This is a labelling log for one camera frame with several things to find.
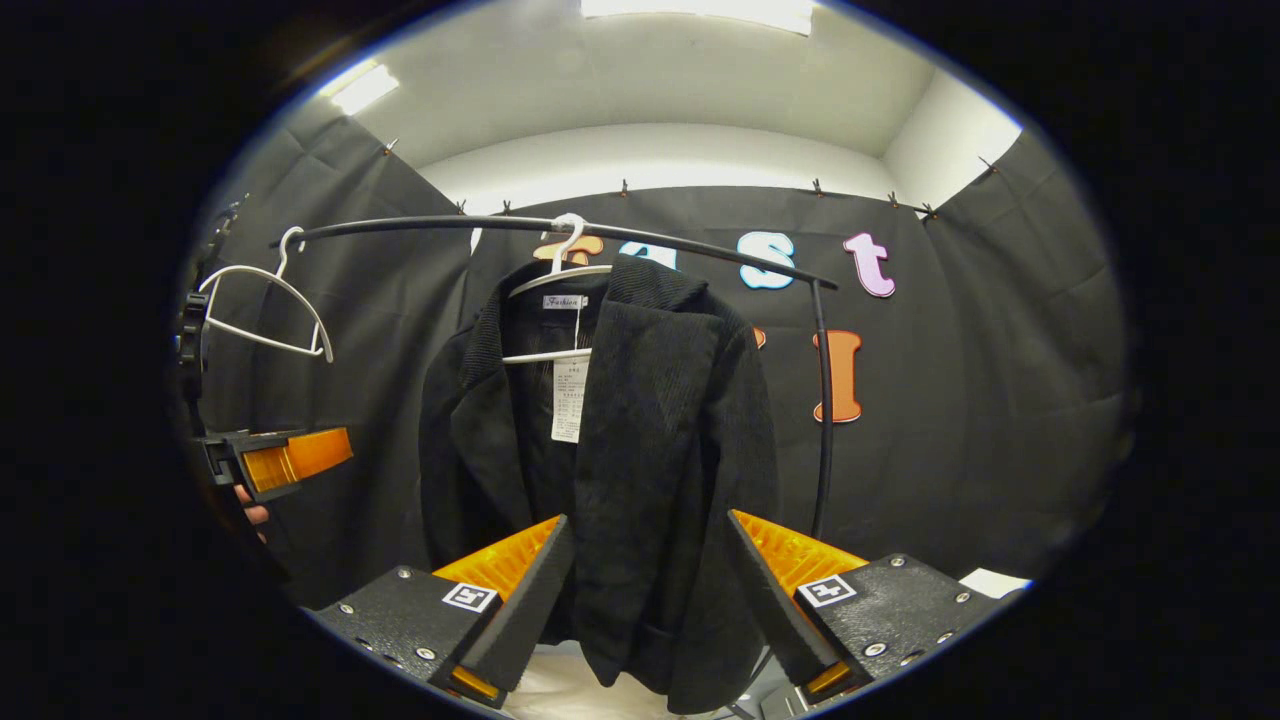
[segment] orange letter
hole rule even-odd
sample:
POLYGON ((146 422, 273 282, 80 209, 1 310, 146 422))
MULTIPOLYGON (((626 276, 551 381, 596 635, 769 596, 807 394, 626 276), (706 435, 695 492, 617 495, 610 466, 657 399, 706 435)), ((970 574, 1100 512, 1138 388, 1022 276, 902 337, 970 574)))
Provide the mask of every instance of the orange letter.
MULTIPOLYGON (((863 338, 849 331, 827 331, 827 345, 831 350, 831 401, 836 406, 831 421, 852 423, 863 415, 863 406, 854 400, 854 352, 863 346, 863 338)), ((817 333, 813 346, 819 347, 817 333)), ((820 423, 822 414, 819 402, 813 409, 813 419, 820 423)))

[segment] fluorescent light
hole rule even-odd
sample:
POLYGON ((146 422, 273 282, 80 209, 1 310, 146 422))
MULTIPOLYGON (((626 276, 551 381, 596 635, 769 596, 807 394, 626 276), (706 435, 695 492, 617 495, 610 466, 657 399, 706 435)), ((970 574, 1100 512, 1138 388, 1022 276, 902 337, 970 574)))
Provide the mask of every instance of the fluorescent light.
POLYGON ((582 0, 584 18, 635 13, 714 15, 759 23, 808 36, 814 0, 582 0))
POLYGON ((351 85, 338 91, 333 96, 333 101, 342 108, 343 113, 355 115, 367 108, 370 102, 397 87, 399 87, 399 81, 387 72, 387 65, 378 65, 370 70, 365 70, 351 85))
POLYGON ((320 88, 320 92, 317 95, 321 95, 324 97, 333 97, 334 95, 338 94, 339 90, 342 90, 343 87, 347 87, 356 78, 358 78, 360 76, 367 73, 369 70, 371 70, 371 69, 374 69, 376 67, 378 67, 378 61, 374 60, 372 58, 370 58, 370 59, 367 59, 367 60, 365 60, 365 61, 362 61, 362 63, 360 63, 357 65, 353 65, 353 67, 348 68, 347 72, 344 72, 340 76, 338 76, 338 77, 333 78, 332 81, 329 81, 328 85, 325 85, 324 87, 320 88))

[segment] plastic hanger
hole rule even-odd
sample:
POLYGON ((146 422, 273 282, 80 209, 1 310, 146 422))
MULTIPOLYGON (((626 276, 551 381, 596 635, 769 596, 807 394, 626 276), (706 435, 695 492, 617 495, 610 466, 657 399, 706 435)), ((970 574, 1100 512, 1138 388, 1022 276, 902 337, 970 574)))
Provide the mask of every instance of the plastic hanger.
POLYGON ((285 247, 288 247, 289 245, 289 237, 300 232, 302 232, 302 228, 292 227, 288 231, 285 231, 284 237, 280 238, 280 265, 275 269, 274 275, 261 268, 255 268, 252 265, 228 265, 205 278, 205 282, 200 283, 200 292, 205 292, 205 288, 209 287, 210 283, 212 283, 214 286, 214 290, 209 293, 209 306, 207 310, 205 310, 205 322, 215 328, 221 328, 232 334, 238 334, 243 338, 252 340, 253 342, 261 342, 262 345, 269 345, 271 347, 278 347, 280 350, 291 350, 293 352, 301 352, 303 355, 310 355, 312 357, 324 354, 325 360, 333 363, 333 345, 329 342, 329 333, 328 331, 324 329, 324 323, 320 320, 320 314, 316 313, 316 309, 312 307, 310 302, 307 302, 307 299, 303 297, 302 293, 297 291, 297 288, 284 282, 284 279, 280 277, 282 274, 284 274, 284 266, 289 263, 289 256, 285 252, 285 247), (223 275, 228 275, 230 273, 250 273, 260 278, 265 278, 287 290, 289 295, 292 295, 293 297, 297 297, 298 301, 301 301, 302 305, 307 309, 307 313, 311 314, 311 318, 314 318, 316 322, 316 325, 311 329, 311 347, 306 348, 306 347, 298 347, 296 345, 285 345, 283 342, 271 340, 269 337, 262 337, 260 334, 253 334, 248 331, 243 331, 241 328, 237 328, 236 325, 229 325, 221 320, 212 318, 214 299, 218 297, 218 286, 219 283, 223 282, 223 275), (323 347, 316 347, 317 337, 319 340, 323 341, 323 347))
MULTIPOLYGON (((577 242, 577 238, 582 237, 582 228, 586 225, 586 220, 584 220, 581 215, 575 215, 573 213, 566 213, 566 214, 556 218, 556 220, 557 222, 572 222, 573 223, 573 232, 570 233, 568 240, 566 240, 564 242, 562 242, 559 245, 559 247, 556 249, 556 256, 552 259, 552 272, 548 273, 548 274, 545 274, 545 275, 543 275, 543 277, 540 277, 540 278, 534 278, 534 279, 531 279, 531 281, 529 281, 529 282, 526 282, 526 283, 524 283, 521 286, 517 286, 515 290, 511 291, 511 295, 508 295, 507 297, 515 297, 515 296, 520 295, 521 292, 525 292, 526 290, 531 290, 531 288, 535 288, 538 286, 543 286, 543 284, 547 284, 547 283, 552 283, 552 282, 557 282, 557 281, 563 281, 563 279, 568 279, 568 278, 576 278, 576 277, 580 277, 580 275, 594 275, 594 274, 599 274, 599 273, 608 273, 608 272, 613 270, 613 265, 590 265, 590 266, 586 266, 586 268, 572 268, 572 269, 568 269, 568 270, 562 270, 561 266, 562 266, 562 260, 564 258, 564 254, 568 252, 568 249, 572 247, 575 242, 577 242)), ((579 320, 582 319, 582 309, 581 307, 577 309, 577 318, 579 318, 579 320)), ((579 324, 577 324, 577 322, 575 322, 573 323, 573 345, 575 345, 573 350, 558 350, 556 352, 536 352, 534 355, 512 355, 509 357, 503 357, 502 359, 502 364, 503 365, 518 365, 521 363, 541 363, 541 361, 545 361, 545 360, 561 360, 561 359, 564 359, 564 357, 589 357, 591 355, 591 348, 590 347, 582 347, 582 348, 576 347, 577 346, 577 331, 579 331, 579 324)))
POLYGON ((594 275, 598 273, 608 273, 613 270, 613 265, 588 265, 586 268, 572 268, 570 270, 562 270, 561 265, 563 263, 564 254, 568 252, 568 249, 572 247, 575 242, 577 242, 577 238, 582 237, 582 228, 586 225, 586 220, 584 220, 581 215, 575 215, 573 213, 566 213, 556 218, 556 222, 561 223, 572 222, 573 232, 570 233, 568 240, 562 242, 561 246, 556 249, 556 256, 552 259, 552 272, 547 273, 540 278, 534 278, 521 286, 517 286, 515 290, 511 291, 511 295, 508 295, 507 297, 515 297, 521 292, 525 292, 526 290, 532 290, 538 286, 543 286, 547 283, 564 281, 568 278, 576 278, 580 275, 594 275))

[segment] corduroy jacket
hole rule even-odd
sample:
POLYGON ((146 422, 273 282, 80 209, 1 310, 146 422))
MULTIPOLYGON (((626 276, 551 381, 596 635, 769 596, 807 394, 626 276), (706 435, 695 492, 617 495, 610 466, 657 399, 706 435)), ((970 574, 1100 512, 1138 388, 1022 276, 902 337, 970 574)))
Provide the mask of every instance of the corduroy jacket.
POLYGON ((428 555, 438 568, 568 515, 573 569, 543 642, 580 641, 605 687, 626 671, 671 712, 716 710, 763 646, 730 575, 726 510, 774 518, 780 505, 751 325, 705 281, 630 255, 508 299, 549 269, 500 281, 426 372, 428 555), (576 443, 550 437, 554 363, 502 361, 575 346, 591 347, 576 443))

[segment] clothes rack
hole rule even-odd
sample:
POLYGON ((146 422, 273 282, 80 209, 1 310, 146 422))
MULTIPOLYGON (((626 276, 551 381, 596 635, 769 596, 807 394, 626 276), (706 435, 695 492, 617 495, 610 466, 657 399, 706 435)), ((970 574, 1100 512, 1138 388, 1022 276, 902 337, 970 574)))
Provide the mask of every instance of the clothes rack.
MULTIPOLYGON (((279 241, 271 242, 270 247, 276 247, 280 242, 315 242, 317 240, 330 237, 372 232, 470 228, 567 233, 573 231, 573 223, 545 218, 513 218, 507 215, 422 215, 410 218, 380 218, 374 220, 358 220, 353 223, 340 223, 335 225, 303 229, 279 241)), ((714 245, 707 245, 704 242, 695 242, 668 234, 658 234, 613 225, 599 225, 594 223, 586 223, 582 228, 582 234, 643 242, 645 245, 657 245, 659 247, 669 247, 677 251, 682 250, 695 255, 740 263, 751 268, 778 273, 780 275, 800 279, 809 284, 813 297, 814 327, 818 333, 819 364, 822 366, 822 402, 826 409, 822 414, 822 445, 818 459, 818 492, 814 498, 813 525, 809 534, 815 539, 822 539, 823 532, 826 530, 824 520, 827 496, 831 489, 831 445, 835 425, 832 420, 831 351, 827 342, 827 327, 822 311, 820 291, 822 288, 840 290, 840 286, 827 278, 799 270, 790 265, 782 265, 780 263, 763 260, 754 255, 724 250, 723 247, 716 247, 714 245)))

